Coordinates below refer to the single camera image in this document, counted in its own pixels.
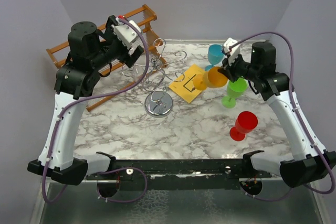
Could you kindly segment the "green plastic wine glass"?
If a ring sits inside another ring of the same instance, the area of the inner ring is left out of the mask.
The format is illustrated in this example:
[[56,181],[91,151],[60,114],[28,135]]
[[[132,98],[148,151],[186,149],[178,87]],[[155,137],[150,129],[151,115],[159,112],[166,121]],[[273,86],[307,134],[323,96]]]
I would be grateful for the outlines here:
[[236,99],[239,98],[247,89],[247,82],[238,78],[235,82],[229,81],[226,89],[226,95],[222,98],[222,105],[226,108],[234,108]]

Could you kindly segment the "orange plastic wine glass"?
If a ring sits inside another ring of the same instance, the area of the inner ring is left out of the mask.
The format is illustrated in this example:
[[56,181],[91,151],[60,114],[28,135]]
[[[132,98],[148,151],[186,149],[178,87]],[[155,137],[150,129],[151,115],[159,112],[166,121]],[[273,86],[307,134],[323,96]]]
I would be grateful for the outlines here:
[[228,78],[219,72],[220,67],[213,67],[210,70],[197,74],[193,79],[193,85],[197,90],[207,88],[221,88],[226,85]]

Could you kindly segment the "clear wine glass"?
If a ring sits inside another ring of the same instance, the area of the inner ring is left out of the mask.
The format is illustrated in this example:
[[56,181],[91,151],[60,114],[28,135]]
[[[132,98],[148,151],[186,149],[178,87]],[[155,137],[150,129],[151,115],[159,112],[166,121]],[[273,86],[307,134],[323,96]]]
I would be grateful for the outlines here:
[[144,73],[144,67],[140,65],[134,65],[132,67],[131,77],[133,78],[134,82],[138,82],[138,80],[142,77]]

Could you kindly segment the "chrome wine glass rack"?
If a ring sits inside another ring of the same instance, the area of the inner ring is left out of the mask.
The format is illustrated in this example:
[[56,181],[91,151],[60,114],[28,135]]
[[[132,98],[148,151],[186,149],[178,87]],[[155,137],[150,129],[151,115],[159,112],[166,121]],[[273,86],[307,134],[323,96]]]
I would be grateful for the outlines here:
[[172,112],[174,106],[173,99],[167,92],[168,87],[162,84],[164,79],[179,83],[179,80],[173,80],[166,74],[164,67],[183,61],[187,58],[187,52],[184,50],[176,51],[174,55],[181,57],[181,59],[164,63],[163,53],[166,47],[166,40],[157,38],[152,45],[155,49],[159,47],[162,47],[162,49],[157,56],[154,54],[150,55],[149,68],[146,72],[146,77],[141,81],[140,86],[144,91],[149,93],[144,101],[146,113],[153,118],[160,119],[168,116]]

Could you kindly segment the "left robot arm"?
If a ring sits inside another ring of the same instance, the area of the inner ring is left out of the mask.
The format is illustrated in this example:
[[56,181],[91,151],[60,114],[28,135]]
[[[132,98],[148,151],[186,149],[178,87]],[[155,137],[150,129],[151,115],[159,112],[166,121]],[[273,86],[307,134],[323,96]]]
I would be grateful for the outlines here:
[[55,106],[48,137],[39,157],[27,170],[64,185],[79,185],[87,176],[99,173],[104,179],[115,175],[112,156],[96,153],[74,157],[74,143],[87,102],[102,74],[115,60],[131,68],[149,53],[141,28],[124,17],[108,17],[105,31],[92,22],[78,22],[68,34],[70,51],[56,73]]

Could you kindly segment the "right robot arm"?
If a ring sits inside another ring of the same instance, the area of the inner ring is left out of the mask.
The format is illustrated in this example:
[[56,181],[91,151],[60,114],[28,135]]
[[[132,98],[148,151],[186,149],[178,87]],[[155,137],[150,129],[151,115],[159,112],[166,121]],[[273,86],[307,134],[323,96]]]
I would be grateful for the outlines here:
[[276,71],[276,49],[269,42],[252,45],[251,61],[246,62],[240,54],[240,42],[228,38],[222,45],[224,59],[218,72],[230,81],[239,78],[251,81],[257,93],[275,113],[290,144],[287,156],[274,156],[264,151],[243,155],[241,171],[246,177],[254,177],[259,171],[280,176],[290,188],[310,182],[331,178],[335,189],[335,152],[328,151],[319,141],[299,106],[291,78]]

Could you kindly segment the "blue plastic wine glass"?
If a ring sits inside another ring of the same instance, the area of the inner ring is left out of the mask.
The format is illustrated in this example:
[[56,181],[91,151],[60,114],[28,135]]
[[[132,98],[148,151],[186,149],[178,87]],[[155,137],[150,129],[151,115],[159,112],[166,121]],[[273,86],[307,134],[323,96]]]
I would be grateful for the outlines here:
[[222,53],[221,45],[219,44],[210,45],[208,48],[208,54],[207,54],[209,65],[207,65],[204,68],[204,70],[209,71],[212,67],[220,63],[223,57],[224,57],[224,54]]

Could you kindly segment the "wooden shelf rack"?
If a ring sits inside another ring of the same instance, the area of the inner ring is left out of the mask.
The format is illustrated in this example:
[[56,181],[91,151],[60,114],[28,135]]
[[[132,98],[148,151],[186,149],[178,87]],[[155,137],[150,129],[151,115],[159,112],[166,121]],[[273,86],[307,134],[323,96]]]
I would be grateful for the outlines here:
[[[157,56],[159,53],[152,44],[159,37],[151,27],[151,22],[157,19],[157,15],[144,4],[121,16],[130,20],[137,14],[143,15],[137,25],[145,35],[145,45],[150,53]],[[121,67],[127,67],[118,60],[107,62],[101,45],[104,39],[98,35],[99,31],[104,32],[105,27],[106,23],[97,26],[92,22],[78,22],[71,27],[67,42],[47,49],[51,60],[58,68],[55,83],[55,90],[58,93],[62,91],[69,93],[75,99],[87,97],[93,93],[95,85],[101,78],[109,76],[112,71]]]

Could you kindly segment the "red plastic wine glass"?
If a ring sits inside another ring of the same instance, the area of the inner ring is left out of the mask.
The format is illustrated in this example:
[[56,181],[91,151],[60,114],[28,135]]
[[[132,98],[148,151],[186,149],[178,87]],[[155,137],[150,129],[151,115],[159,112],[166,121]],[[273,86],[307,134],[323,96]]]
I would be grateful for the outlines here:
[[258,125],[258,118],[250,111],[241,112],[236,121],[235,126],[230,129],[230,137],[234,141],[244,140],[246,134],[253,131]]

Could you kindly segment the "yellow paper booklet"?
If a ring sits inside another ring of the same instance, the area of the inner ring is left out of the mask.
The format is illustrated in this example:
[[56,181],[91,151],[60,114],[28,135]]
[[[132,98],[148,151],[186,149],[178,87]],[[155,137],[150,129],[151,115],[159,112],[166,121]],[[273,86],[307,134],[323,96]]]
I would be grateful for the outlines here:
[[193,64],[178,76],[169,88],[185,102],[191,103],[203,90],[207,88],[202,77],[205,70]]

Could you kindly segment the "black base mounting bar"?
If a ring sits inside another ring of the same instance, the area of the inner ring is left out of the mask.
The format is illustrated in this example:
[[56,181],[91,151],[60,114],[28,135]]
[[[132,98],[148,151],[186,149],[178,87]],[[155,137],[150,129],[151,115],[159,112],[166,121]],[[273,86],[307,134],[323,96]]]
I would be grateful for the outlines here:
[[270,178],[267,172],[251,173],[243,168],[241,158],[220,159],[115,159],[109,170],[127,168],[130,174],[119,171],[111,174],[92,174],[86,180],[100,184],[118,182],[121,190],[140,191],[144,189],[147,177],[147,190],[198,190],[226,189],[238,190],[242,180],[253,181],[256,177]]

